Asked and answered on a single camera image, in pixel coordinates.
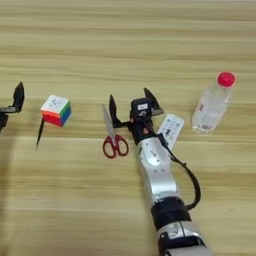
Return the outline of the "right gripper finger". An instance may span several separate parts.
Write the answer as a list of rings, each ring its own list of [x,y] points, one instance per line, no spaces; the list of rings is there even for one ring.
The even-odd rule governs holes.
[[[145,96],[151,100],[151,109],[153,114],[162,114],[163,109],[160,107],[156,97],[147,88],[144,89]]]
[[[109,112],[112,120],[112,124],[114,128],[121,127],[121,121],[117,117],[117,108],[113,95],[110,95],[109,98]]]

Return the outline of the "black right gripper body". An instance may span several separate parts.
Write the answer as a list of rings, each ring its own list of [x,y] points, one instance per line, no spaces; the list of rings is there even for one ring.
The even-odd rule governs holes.
[[[157,110],[150,113],[146,111],[141,112],[130,112],[130,120],[122,122],[118,119],[117,115],[113,115],[113,126],[115,128],[126,127],[133,136],[133,140],[136,144],[139,144],[142,140],[155,137],[156,133],[153,128],[153,116],[158,116],[163,114],[163,110]]]

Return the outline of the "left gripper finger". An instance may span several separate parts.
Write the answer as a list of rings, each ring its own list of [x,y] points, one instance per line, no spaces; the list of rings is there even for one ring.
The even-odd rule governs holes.
[[[25,99],[24,86],[23,86],[23,83],[20,82],[16,86],[13,94],[13,107],[16,109],[17,112],[20,112],[22,110],[24,99]]]

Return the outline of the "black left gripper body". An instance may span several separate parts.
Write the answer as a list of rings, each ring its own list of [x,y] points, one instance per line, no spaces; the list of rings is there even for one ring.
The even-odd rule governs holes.
[[[16,108],[13,106],[0,108],[0,132],[4,127],[6,127],[9,117],[8,115],[12,113],[16,113]]]

